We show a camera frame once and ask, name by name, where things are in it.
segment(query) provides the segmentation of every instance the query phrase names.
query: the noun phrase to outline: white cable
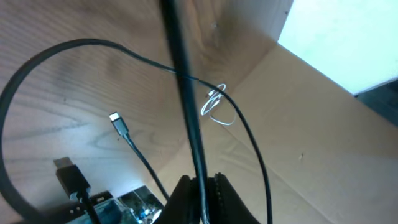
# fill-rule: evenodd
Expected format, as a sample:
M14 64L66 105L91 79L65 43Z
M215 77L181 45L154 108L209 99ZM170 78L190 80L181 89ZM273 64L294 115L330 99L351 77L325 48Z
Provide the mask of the white cable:
M223 87L221 90L225 91L226 89L226 85L224 83L219 84L217 86L217 88ZM233 124L236 120L236 112L235 112L235 116L234 119L232 120L232 122L230 123L224 123L222 121L217 120L216 118L213 117L213 115L210 114L210 111L216 106L218 105L218 103L220 103L221 101L221 97L223 97L223 95L221 93L215 94L215 90L211 90L208 94L208 96L210 96L210 99L202 106L201 110L200 110L200 114L202 116L206 115L207 113L210 116L210 119L212 119L213 121L225 125L225 126L229 126L231 124Z

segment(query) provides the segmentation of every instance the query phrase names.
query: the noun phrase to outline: black usb plug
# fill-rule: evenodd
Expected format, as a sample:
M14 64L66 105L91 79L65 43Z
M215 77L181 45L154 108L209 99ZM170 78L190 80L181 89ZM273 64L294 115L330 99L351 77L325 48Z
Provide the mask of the black usb plug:
M70 200L78 201L83 194L90 194L89 183L69 157L56 159L54 164L58 168L56 172L58 180Z
M76 200L83 203L90 220L94 224L101 224L94 206L90 201L90 185L80 169L72 163L69 157L54 160L57 166L56 175L60 181L63 190L67 193L70 200Z

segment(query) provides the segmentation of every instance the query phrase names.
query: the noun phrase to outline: power cord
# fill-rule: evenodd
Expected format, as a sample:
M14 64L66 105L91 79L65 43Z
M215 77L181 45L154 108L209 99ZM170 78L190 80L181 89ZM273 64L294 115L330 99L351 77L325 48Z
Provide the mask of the power cord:
M180 29L177 7L175 0L159 1L160 11L163 17L164 30L169 46L170 58L177 75L177 90L180 95L183 120L187 131L187 137L191 149L192 162L195 177L199 189L200 213L203 224L210 224L210 213L208 203L208 175L206 168L205 150L201 140L195 94L190 80L182 78L181 75L190 76L190 67L186 55L185 46Z
M134 144L134 142L131 140L130 134L129 134L129 129L127 128L127 125L124 122L123 118L117 112L111 114L109 116L109 118L111 119L112 124L113 124L114 128L116 129L116 131L119 133L119 135L122 136L124 138L124 140L127 141L129 146L131 147L131 149L137 154L138 158L145 165L145 167L149 171L150 175L155 180L156 185L158 186L158 188L162 192L164 198L166 198L166 200L169 200L170 197L167 194L166 190L164 189L164 187L163 187L162 183L160 182L159 178L157 177L155 171L150 166L149 162L145 159L144 155L142 155L142 153L138 150L138 148Z
M64 42L61 44L57 44L53 47L50 47L41 53L38 53L34 57L30 58L27 62L25 62L8 81L7 85L4 87L1 96L0 96L0 193L4 197L5 201L22 217L26 220L32 221L33 223L54 223L53 221L49 220L47 217L43 216L35 207L33 207L30 203L28 203L22 195L17 191L17 189L13 186L8 173L6 171L6 166L4 163L3 153L2 153L2 136L4 134L4 123L6 121L6 116L8 109L10 107L12 98L14 97L19 85L24 81L26 76L38 65L42 62L47 60L48 58L54 56L57 53L63 52L64 50L72 49L75 47L81 47L86 45L101 45L105 47L110 47L116 50L120 50L121 52L127 54L130 57L140 60L141 62L147 63L149 65L155 66L159 69L166 70L171 73L175 73L173 68L168 66L162 65L160 63L154 62L149 60L148 58L144 58L139 54L127 49L126 47L114 43L108 40L101 40L101 39L77 39L71 40L68 42ZM233 101L233 99L226 94L225 92L221 91L217 86L214 86L206 81L200 80L195 77L181 75L178 74L180 78L186 78L189 80L196 80L200 84L211 88L218 93L222 94L231 105L234 107L235 111L237 112L239 118L241 119L243 126L248 133L249 139L251 144L253 145L254 151L256 152L256 156L260 163L262 176L264 179L264 185L266 188L266 204L267 204L267 223L272 224L272 203L271 203L271 191L269 188L269 179L267 175L266 166L262 159L261 152L257 145L256 140L254 139L254 135L250 130L248 122L246 118L243 116L241 110L237 106L237 104Z
M94 224L101 224L95 212L94 206L90 201L90 185L80 169L72 163L69 157L54 160L57 166L56 175L65 193L70 200L79 201L86 207L90 220Z

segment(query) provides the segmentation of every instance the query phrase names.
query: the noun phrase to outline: white wall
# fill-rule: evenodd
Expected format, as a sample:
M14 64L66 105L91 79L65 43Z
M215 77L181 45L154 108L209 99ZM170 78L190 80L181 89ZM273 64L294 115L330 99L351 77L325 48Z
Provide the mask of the white wall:
M398 1L295 0L279 43L355 95L398 77Z

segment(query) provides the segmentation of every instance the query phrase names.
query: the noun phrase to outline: wood grain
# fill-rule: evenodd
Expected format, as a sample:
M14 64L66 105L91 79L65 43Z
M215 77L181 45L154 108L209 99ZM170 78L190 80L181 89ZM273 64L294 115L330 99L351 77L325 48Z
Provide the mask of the wood grain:
M247 4L180 2L194 75L226 82L228 91L275 45L291 2ZM0 89L35 54L79 38L112 40L170 65L158 6L155 0L0 1ZM258 26L260 18L266 28ZM37 208L67 202L52 163L64 156L80 167L94 194L117 196L147 182L108 115L123 115L137 146L160 170L186 140L175 87L171 74L113 49L80 47L50 58L18 89L7 116L3 154L12 182ZM197 88L199 105L207 91ZM20 219L3 200L0 208L1 223Z
M221 172L231 182L247 208L260 221L266 223L266 196L257 157L252 149L236 139L227 129L212 120L202 126L208 175ZM182 175L195 176L190 148L185 144L159 172L165 188L172 192ZM268 167L271 183L274 223L330 224L316 208L292 189ZM155 183L149 187L160 195Z
M396 222L398 129L393 124L279 45L232 97L269 170L327 220ZM229 110L225 103L215 116L222 119ZM251 148L240 123L226 129Z

